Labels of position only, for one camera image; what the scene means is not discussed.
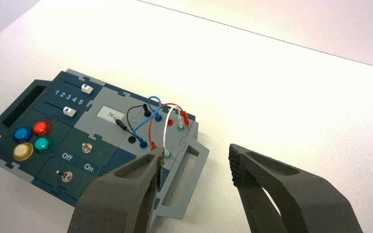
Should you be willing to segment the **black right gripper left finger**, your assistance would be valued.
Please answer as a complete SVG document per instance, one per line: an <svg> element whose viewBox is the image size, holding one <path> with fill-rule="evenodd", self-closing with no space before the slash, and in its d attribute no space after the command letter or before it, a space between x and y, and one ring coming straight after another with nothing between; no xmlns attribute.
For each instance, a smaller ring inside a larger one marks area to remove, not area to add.
<svg viewBox="0 0 373 233"><path fill-rule="evenodd" d="M95 179L77 202L69 233L146 233L163 169L163 155L146 153Z"/></svg>

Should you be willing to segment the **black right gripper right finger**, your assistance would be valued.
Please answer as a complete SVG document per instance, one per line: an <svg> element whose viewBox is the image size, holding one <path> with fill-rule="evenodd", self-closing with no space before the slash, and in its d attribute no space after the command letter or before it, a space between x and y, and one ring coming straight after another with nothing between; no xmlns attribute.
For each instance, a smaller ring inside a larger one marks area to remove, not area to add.
<svg viewBox="0 0 373 233"><path fill-rule="evenodd" d="M228 159L251 232L362 232L350 202L326 179L237 144Z"/></svg>

